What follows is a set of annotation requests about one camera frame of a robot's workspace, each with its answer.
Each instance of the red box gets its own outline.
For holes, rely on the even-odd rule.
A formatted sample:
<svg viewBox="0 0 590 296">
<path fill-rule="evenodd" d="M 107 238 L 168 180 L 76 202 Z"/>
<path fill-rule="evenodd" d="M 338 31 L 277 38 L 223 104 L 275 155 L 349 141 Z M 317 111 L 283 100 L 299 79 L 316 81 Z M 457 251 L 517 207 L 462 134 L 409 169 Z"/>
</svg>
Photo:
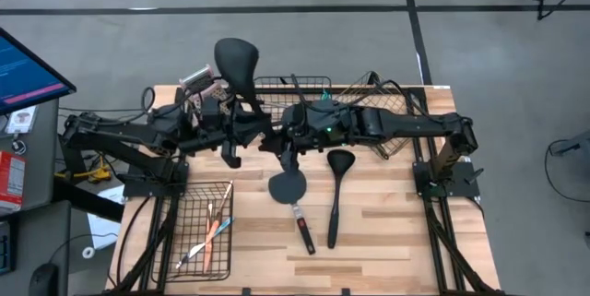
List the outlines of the red box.
<svg viewBox="0 0 590 296">
<path fill-rule="evenodd" d="M 25 183 L 25 160 L 0 151 L 0 216 L 19 211 Z"/>
</svg>

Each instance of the wooden table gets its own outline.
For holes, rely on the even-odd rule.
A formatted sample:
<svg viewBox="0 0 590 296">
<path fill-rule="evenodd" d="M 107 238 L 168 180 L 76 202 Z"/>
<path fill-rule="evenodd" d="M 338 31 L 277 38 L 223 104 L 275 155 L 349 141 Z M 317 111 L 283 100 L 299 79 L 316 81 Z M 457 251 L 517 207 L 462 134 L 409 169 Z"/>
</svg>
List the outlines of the wooden table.
<svg viewBox="0 0 590 296">
<path fill-rule="evenodd" d="M 156 86 L 154 106 L 171 103 L 175 89 Z M 454 111 L 447 87 L 425 87 L 425 92 L 431 113 Z M 299 158 L 308 182 L 307 194 L 299 203 L 317 249 L 312 256 L 307 255 L 290 207 L 276 203 L 267 192 L 268 178 L 281 171 L 273 155 L 259 152 L 253 143 L 239 149 L 242 167 L 237 170 L 230 169 L 218 152 L 199 152 L 190 158 L 189 181 L 234 180 L 231 273 L 223 281 L 169 282 L 166 293 L 240 294 L 245 287 L 254 294 L 339 294 L 343 288 L 351 288 L 353 294 L 436 293 L 424 207 L 411 171 L 413 147 L 406 145 L 390 160 L 382 160 L 368 148 L 348 149 L 357 159 L 342 183 L 333 250 L 326 247 L 326 237 L 334 180 L 325 154 L 308 152 Z M 142 200 L 134 198 L 125 205 L 122 234 Z M 464 198 L 450 198 L 449 204 L 459 249 L 486 283 L 499 288 L 481 213 Z M 145 249 L 153 207 L 150 199 L 129 233 L 122 275 Z M 112 276 L 122 238 L 116 244 Z M 453 288 L 450 259 L 446 250 L 442 254 L 447 283 Z"/>
</svg>

